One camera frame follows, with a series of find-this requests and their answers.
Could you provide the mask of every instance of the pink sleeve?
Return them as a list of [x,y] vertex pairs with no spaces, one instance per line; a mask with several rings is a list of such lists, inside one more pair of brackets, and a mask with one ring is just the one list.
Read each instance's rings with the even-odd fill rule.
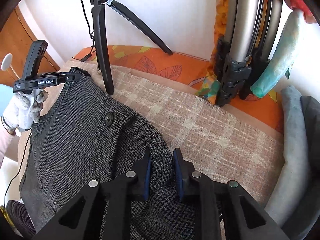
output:
[[0,121],[0,168],[4,159],[4,154],[7,151],[14,135],[8,133]]

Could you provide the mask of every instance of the black and white houndstooth fabric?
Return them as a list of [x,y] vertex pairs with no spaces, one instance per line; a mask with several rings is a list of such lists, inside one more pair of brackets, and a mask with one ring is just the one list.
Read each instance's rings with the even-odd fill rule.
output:
[[[83,76],[65,83],[51,110],[32,127],[20,192],[36,231],[90,180],[103,183],[129,171],[149,147],[150,198],[132,203],[131,239],[191,239],[194,210],[176,197],[172,155],[161,134],[95,85],[86,71],[70,72]],[[114,121],[108,127],[109,112]]]

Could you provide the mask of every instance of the black tripod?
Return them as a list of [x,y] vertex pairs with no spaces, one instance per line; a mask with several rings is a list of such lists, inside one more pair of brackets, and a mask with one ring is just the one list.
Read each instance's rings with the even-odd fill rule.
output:
[[113,95],[114,87],[107,48],[106,21],[104,13],[106,6],[104,3],[135,25],[165,53],[172,55],[173,52],[142,20],[139,19],[138,16],[123,4],[115,0],[91,0],[91,4],[93,5],[91,12],[93,18],[94,42],[97,53],[98,69],[101,70],[107,93]]

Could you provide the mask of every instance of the white glove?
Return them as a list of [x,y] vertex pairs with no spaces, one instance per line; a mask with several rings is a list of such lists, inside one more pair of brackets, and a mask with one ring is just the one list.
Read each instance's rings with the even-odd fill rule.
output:
[[3,112],[4,126],[29,130],[33,122],[39,122],[42,103],[47,98],[48,92],[43,89],[34,89],[31,94],[16,93]]

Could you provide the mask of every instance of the wooden door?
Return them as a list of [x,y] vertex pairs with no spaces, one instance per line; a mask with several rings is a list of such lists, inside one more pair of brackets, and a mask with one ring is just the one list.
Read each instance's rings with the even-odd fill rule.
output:
[[[13,56],[11,65],[18,76],[21,77],[31,43],[35,40],[35,36],[22,18],[20,10],[16,8],[0,32],[0,62],[5,55],[11,53]],[[38,73],[55,72],[57,70],[59,70],[58,65],[46,53],[41,61]],[[7,71],[0,70],[0,84],[12,87],[17,79],[10,68]]]

